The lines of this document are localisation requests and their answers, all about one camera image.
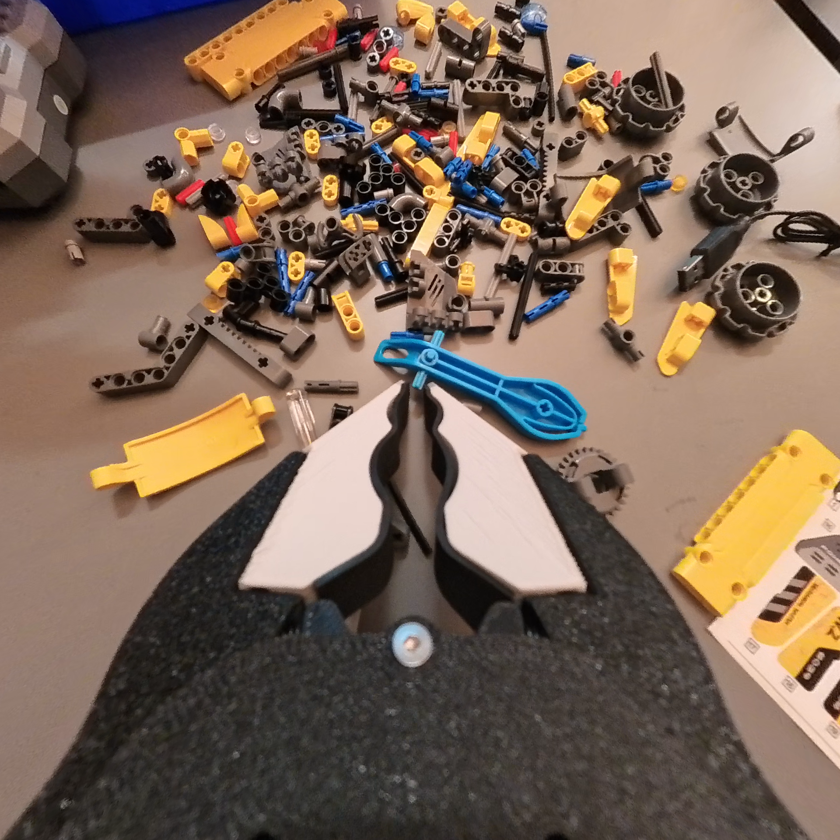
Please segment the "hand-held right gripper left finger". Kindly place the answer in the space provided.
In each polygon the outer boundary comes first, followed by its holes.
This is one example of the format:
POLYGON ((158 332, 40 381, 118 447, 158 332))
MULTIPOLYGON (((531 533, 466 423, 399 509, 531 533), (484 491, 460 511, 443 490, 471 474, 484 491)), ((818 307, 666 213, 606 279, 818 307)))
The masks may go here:
POLYGON ((397 383, 318 438, 238 580, 241 590, 331 601, 349 616, 392 573, 394 503, 410 385, 397 383))

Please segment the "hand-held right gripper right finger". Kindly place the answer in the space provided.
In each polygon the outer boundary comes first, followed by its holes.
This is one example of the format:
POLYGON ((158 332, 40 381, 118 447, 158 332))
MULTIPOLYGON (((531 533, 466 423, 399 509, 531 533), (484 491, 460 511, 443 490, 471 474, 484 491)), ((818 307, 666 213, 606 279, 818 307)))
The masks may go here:
POLYGON ((423 402, 442 486, 434 572, 457 614, 477 630, 496 603, 586 592, 526 451, 439 385, 423 402))

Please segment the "long black axle rod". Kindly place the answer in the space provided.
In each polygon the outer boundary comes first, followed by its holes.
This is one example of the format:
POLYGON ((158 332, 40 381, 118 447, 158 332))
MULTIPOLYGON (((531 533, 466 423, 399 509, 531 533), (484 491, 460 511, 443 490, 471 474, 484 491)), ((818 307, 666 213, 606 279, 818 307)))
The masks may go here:
POLYGON ((433 548, 430 542, 425 537, 424 532, 420 528, 419 524, 417 523, 417 520, 412 514, 410 508, 408 507, 403 497, 403 494, 399 490, 394 479, 388 479, 388 487, 390 492, 392 493, 393 500, 402 516, 402 519, 404 520, 412 536, 414 537, 416 544, 422 552, 423 556, 427 558, 432 557, 434 553, 433 548))

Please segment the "yellow curved panel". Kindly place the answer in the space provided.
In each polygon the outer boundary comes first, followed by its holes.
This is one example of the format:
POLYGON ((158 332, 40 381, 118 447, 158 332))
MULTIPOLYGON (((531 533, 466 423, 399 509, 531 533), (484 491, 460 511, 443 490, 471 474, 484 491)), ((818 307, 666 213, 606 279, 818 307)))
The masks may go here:
POLYGON ((97 490, 133 483, 140 497, 178 487, 265 443, 261 425, 276 407, 268 395, 241 393, 209 412, 126 443, 126 461, 90 473, 97 490))

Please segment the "blue plastic bin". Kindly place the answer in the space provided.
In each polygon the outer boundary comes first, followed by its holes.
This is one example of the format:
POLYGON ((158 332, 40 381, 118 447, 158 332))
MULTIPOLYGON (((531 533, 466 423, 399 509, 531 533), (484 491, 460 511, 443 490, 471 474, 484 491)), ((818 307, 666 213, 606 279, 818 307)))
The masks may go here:
POLYGON ((185 24, 210 35, 253 13, 267 1, 44 1, 70 35, 140 24, 185 24))

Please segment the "blue brick separator tool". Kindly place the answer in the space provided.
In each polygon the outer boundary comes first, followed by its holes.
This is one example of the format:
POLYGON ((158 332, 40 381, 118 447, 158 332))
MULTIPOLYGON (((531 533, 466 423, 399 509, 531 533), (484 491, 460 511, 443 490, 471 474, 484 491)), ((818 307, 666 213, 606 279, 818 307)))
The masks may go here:
POLYGON ((380 342, 374 362, 414 374, 413 387, 446 385, 475 403, 492 408, 521 434, 560 441, 582 436, 586 411, 560 384, 540 378, 508 376, 408 332, 380 342))

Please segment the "dark grey angled beam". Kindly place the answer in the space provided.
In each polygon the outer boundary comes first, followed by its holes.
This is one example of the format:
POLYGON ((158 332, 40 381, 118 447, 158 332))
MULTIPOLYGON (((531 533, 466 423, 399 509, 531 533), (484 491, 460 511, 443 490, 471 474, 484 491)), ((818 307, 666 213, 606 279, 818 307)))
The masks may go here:
POLYGON ((100 374, 89 387, 100 396, 120 397, 172 388, 193 362, 206 340, 205 332, 191 319, 173 332, 171 341, 152 365, 132 371, 100 374))

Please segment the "yellow rectangular panel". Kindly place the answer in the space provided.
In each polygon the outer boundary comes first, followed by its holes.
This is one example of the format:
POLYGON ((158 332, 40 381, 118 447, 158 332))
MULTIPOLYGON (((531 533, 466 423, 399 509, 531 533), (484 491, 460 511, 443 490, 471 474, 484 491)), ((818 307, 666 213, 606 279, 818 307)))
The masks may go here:
POLYGON ((838 480, 838 456, 790 432, 750 470, 693 538, 675 578, 714 616, 761 581, 838 480))

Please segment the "yellow slanted brick piece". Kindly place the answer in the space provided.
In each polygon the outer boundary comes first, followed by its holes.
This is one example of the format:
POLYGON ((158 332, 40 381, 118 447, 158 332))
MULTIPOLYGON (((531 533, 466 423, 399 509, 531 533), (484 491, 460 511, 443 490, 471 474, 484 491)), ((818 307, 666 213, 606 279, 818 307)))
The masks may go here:
POLYGON ((676 374, 693 357, 716 315, 716 310, 702 301, 679 304, 657 353, 657 365, 663 375, 676 374))
POLYGON ((606 262, 608 315, 616 325, 622 327, 634 314, 637 256, 631 248, 613 248, 606 262))

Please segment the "yellow sticker sheet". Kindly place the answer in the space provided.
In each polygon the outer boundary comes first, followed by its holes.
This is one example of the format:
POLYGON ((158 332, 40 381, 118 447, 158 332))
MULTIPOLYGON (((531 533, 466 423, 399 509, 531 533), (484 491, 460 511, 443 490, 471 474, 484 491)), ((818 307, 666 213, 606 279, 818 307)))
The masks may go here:
POLYGON ((708 631, 837 767, 838 487, 746 599, 708 631))

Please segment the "black toothed wheel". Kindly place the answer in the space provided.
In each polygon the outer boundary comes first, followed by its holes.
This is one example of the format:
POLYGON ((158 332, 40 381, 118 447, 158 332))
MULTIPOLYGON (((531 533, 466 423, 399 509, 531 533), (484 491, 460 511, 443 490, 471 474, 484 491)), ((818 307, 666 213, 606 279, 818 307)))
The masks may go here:
POLYGON ((774 165, 751 153, 723 156, 700 172, 694 201, 714 225, 730 225, 773 209, 780 188, 774 165))
POLYGON ((686 115, 686 93, 654 52, 650 66, 621 82, 612 111, 614 127, 636 140, 654 140, 674 132, 686 115))
POLYGON ((705 303, 722 326, 744 340, 786 333, 799 314, 802 289, 784 268, 765 261, 735 262, 710 281, 705 303))

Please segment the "pile of small brick parts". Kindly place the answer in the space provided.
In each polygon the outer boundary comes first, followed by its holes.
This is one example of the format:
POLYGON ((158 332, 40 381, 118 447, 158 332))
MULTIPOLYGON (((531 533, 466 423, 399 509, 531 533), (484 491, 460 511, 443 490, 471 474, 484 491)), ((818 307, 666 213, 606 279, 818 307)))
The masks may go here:
POLYGON ((300 110, 299 101, 258 105, 261 123, 287 129, 283 143, 272 152, 254 154, 253 164, 264 191, 248 192, 245 184, 233 192, 239 163, 247 164, 241 143, 227 150, 228 176, 208 181, 195 178, 186 159, 157 156, 147 162, 153 175, 170 176, 154 194, 150 208, 133 206, 128 217, 79 217, 77 234, 104 244, 147 244, 171 247, 175 236, 169 221, 174 205, 203 203, 208 215, 198 217, 210 245, 219 253, 218 267, 207 276, 211 296, 205 308, 219 312, 234 330, 274 343, 313 340, 306 330, 268 328, 250 317, 262 302, 273 311, 307 320, 327 300, 334 279, 348 277, 364 284, 375 271, 385 283, 404 283, 403 254, 411 247, 443 254, 455 272, 455 302, 469 308, 474 291, 473 266, 461 265, 454 252, 467 245, 470 227, 478 223, 502 244, 530 236, 525 216, 546 211, 548 225, 561 216, 565 182, 549 173, 558 160, 575 156, 587 132, 555 144, 545 136, 539 143, 521 137, 513 122, 540 117, 543 106, 554 120, 556 109, 571 119, 585 111, 592 130, 608 133, 603 109, 615 88, 592 64, 570 59, 569 69, 551 98, 553 71, 547 14, 538 3, 508 7, 513 29, 501 29, 499 39, 513 46, 520 34, 538 36, 543 68, 533 68, 517 55, 501 53, 485 78, 471 76, 471 49, 486 49, 489 34, 482 20, 472 20, 466 7, 452 4, 440 18, 439 41, 429 55, 433 64, 443 43, 462 49, 458 59, 447 57, 447 75, 465 78, 465 85, 445 84, 434 91, 406 65, 396 45, 383 58, 383 69, 400 78, 383 99, 376 84, 358 87, 353 97, 373 93, 383 107, 384 130, 374 130, 362 142, 364 127, 347 112, 325 114, 341 133, 326 134, 328 124, 316 123, 314 112, 300 110))

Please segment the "yellow perforated long panel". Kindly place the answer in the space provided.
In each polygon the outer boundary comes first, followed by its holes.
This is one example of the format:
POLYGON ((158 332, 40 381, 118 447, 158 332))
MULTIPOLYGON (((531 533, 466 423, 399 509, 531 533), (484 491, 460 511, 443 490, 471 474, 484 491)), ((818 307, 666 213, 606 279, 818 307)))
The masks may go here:
POLYGON ((273 1, 185 56, 184 66, 233 101, 293 63, 302 47, 326 39, 348 15, 339 1, 273 1))

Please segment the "grey battery box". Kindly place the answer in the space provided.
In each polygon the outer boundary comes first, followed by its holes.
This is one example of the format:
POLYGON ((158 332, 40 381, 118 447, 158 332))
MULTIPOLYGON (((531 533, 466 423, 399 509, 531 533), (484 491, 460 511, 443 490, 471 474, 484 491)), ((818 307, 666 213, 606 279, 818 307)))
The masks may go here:
POLYGON ((67 140, 86 62, 47 6, 1 2, 1 208, 34 209, 66 188, 67 140))

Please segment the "clear-handled small screwdriver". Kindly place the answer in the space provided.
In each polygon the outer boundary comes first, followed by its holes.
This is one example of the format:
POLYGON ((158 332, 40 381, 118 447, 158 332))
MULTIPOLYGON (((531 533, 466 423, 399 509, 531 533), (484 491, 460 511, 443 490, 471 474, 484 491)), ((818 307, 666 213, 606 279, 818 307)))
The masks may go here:
POLYGON ((286 399, 297 440, 301 448, 307 450, 318 436, 312 407, 306 393, 298 388, 287 391, 286 399))

